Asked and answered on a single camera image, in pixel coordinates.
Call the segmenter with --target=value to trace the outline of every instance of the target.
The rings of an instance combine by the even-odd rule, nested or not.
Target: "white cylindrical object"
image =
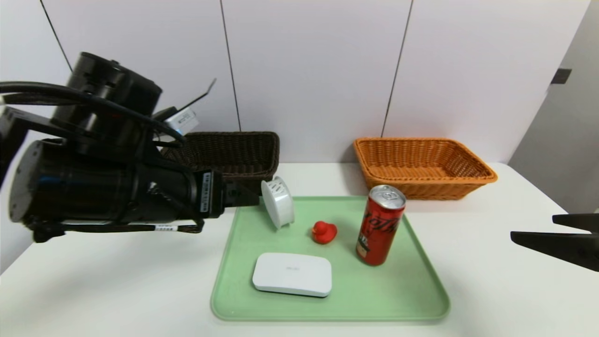
[[[269,182],[262,181],[262,198],[277,229],[295,220],[294,201],[281,177]]]

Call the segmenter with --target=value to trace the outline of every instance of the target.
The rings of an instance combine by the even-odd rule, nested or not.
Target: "white router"
[[[252,282],[262,291],[326,297],[332,288],[331,263],[318,256],[268,252],[258,257]]]

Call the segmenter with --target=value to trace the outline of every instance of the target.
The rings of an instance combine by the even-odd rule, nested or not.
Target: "white device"
[[[332,288],[331,263],[318,256],[267,252],[258,257],[252,282],[262,291],[326,297]]]
[[[294,200],[281,177],[269,182],[262,181],[262,198],[277,229],[295,220]]]
[[[195,116],[195,112],[189,107],[170,116],[164,120],[164,122],[168,124],[169,127],[177,130],[177,132],[181,135],[189,133],[199,125],[199,121]]]

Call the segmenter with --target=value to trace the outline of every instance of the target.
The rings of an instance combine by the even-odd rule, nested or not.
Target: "wall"
[[[0,80],[64,84],[70,74],[44,10],[37,0],[0,1]],[[51,107],[22,107],[50,116]],[[31,232],[8,218],[8,196],[14,168],[27,145],[45,137],[30,133],[4,179],[0,198],[0,273],[32,242]]]
[[[380,137],[410,0],[223,0],[243,131],[281,162],[354,161]]]
[[[599,206],[599,2],[592,1],[510,166],[570,213]]]
[[[353,161],[353,139],[384,135],[507,162],[589,1],[44,3],[71,63],[116,59],[163,87],[159,107],[217,77],[197,130],[275,131],[282,161]]]
[[[417,0],[385,137],[449,137],[506,163],[588,1]]]
[[[163,90],[158,109],[192,105],[197,131],[239,131],[218,0],[44,0],[74,66],[81,52],[119,61]]]

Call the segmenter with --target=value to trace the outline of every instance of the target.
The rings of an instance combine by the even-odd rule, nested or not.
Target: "orange wicker basket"
[[[463,144],[445,138],[359,138],[368,188],[391,185],[408,199],[457,200],[497,175]]]

